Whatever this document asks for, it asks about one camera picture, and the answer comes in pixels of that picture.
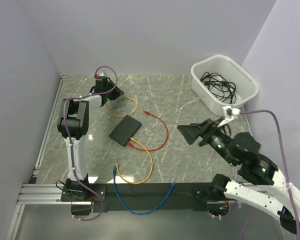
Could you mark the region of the black network switch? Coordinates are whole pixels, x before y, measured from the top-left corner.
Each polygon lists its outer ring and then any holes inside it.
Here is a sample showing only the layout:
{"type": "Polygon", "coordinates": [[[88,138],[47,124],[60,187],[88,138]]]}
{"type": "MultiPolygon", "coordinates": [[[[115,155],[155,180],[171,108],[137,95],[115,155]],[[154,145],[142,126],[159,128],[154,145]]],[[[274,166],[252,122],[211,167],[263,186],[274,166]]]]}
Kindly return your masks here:
{"type": "Polygon", "coordinates": [[[141,125],[142,123],[140,121],[126,115],[109,134],[109,137],[119,145],[125,147],[141,125]]]}

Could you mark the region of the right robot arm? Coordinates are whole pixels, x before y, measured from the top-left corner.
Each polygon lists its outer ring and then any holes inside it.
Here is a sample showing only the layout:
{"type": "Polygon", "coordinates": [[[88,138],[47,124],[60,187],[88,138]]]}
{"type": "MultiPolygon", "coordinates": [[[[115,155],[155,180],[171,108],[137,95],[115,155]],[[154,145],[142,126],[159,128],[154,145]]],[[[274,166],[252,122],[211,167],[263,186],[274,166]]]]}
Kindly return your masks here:
{"type": "Polygon", "coordinates": [[[189,145],[201,138],[200,147],[210,145],[230,166],[239,166],[237,173],[244,180],[266,193],[216,174],[210,195],[216,200],[225,196],[246,203],[278,220],[285,230],[300,235],[300,190],[288,182],[273,161],[260,153],[261,145],[248,132],[230,137],[225,131],[228,126],[229,119],[221,117],[177,128],[189,145]]]}

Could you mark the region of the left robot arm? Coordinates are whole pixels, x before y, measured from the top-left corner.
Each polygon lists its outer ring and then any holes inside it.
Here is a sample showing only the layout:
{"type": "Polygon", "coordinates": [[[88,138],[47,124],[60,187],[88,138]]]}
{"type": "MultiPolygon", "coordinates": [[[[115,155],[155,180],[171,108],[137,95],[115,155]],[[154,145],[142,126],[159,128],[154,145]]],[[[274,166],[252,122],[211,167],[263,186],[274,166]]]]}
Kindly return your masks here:
{"type": "Polygon", "coordinates": [[[88,181],[88,171],[84,163],[84,144],[89,129],[90,110],[103,107],[108,100],[116,100],[124,94],[108,76],[97,75],[95,85],[86,95],[62,100],[57,130],[61,133],[67,150],[68,177],[64,192],[73,194],[79,201],[85,201],[96,193],[88,181]]]}

